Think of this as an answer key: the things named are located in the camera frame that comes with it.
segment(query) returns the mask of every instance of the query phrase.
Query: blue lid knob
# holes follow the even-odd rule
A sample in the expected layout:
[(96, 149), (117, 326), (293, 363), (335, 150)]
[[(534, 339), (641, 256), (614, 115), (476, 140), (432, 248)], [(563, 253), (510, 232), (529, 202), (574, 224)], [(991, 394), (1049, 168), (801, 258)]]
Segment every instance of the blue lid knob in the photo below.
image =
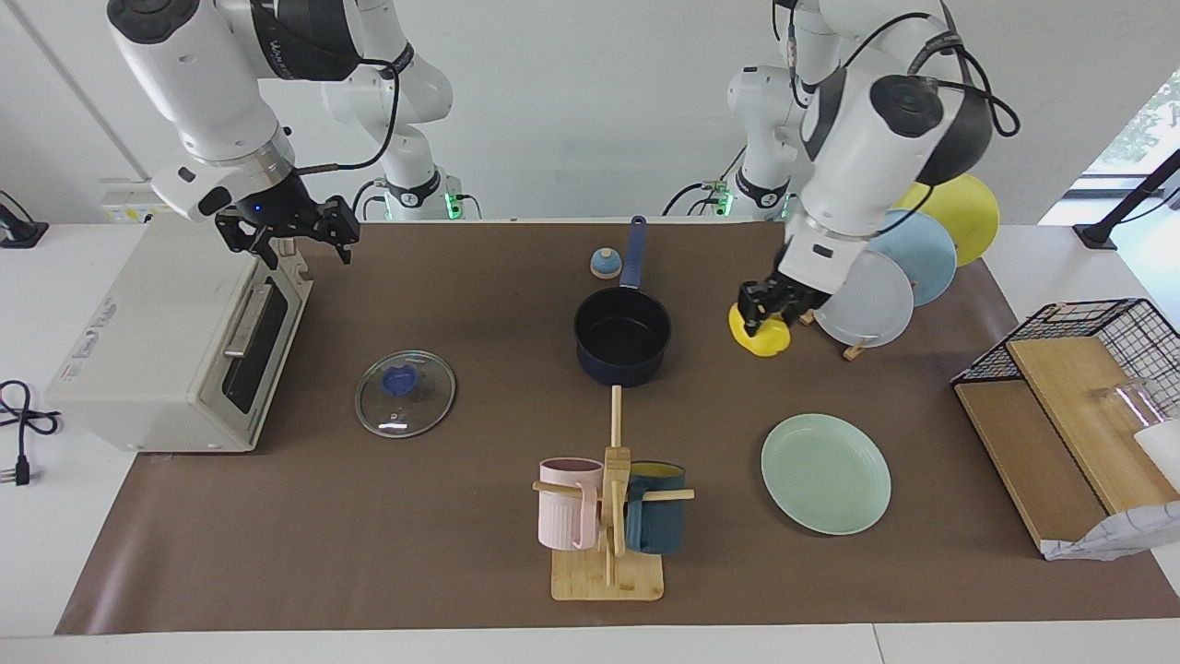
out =
[(603, 246), (590, 258), (590, 271), (598, 278), (614, 278), (623, 270), (623, 257), (610, 246)]
[(381, 376), (381, 389), (391, 397), (404, 397), (418, 387), (418, 372), (413, 367), (392, 367)]

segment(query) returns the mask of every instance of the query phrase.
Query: white plate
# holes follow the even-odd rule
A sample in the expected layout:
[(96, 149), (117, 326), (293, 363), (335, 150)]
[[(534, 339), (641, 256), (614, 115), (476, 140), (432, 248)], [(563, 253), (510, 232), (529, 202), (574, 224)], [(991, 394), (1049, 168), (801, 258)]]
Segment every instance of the white plate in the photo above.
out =
[(902, 336), (913, 316), (913, 288), (889, 256), (864, 250), (852, 263), (848, 280), (815, 310), (820, 327), (841, 344), (865, 349), (884, 347)]

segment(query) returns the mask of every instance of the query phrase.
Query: black saucepan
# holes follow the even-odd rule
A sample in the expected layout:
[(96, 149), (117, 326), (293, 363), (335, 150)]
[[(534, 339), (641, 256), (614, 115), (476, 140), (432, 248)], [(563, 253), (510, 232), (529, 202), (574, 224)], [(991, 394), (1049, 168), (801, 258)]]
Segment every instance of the black saucepan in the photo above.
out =
[(578, 362), (603, 386), (634, 388), (653, 377), (671, 340), (668, 309), (640, 290), (647, 219), (631, 219), (620, 284), (590, 295), (573, 316)]

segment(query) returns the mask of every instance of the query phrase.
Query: black wire rack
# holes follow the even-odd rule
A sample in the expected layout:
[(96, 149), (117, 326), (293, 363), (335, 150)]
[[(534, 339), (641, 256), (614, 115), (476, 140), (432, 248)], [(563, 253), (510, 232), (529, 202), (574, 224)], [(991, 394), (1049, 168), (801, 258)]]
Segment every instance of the black wire rack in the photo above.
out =
[(1149, 381), (1148, 389), (1168, 418), (1180, 418), (1180, 334), (1155, 304), (1145, 298), (1047, 304), (983, 355), (952, 384), (1021, 381), (1008, 353), (1023, 340), (1097, 337), (1129, 379)]

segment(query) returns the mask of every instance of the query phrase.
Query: green plate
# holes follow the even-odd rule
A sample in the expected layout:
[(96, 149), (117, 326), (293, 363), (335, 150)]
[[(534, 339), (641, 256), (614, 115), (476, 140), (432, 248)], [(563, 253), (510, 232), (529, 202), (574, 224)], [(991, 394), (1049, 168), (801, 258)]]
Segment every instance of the green plate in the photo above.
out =
[(877, 446), (830, 415), (799, 415), (775, 427), (762, 447), (762, 480), (787, 517), (826, 535), (870, 528), (892, 493)]

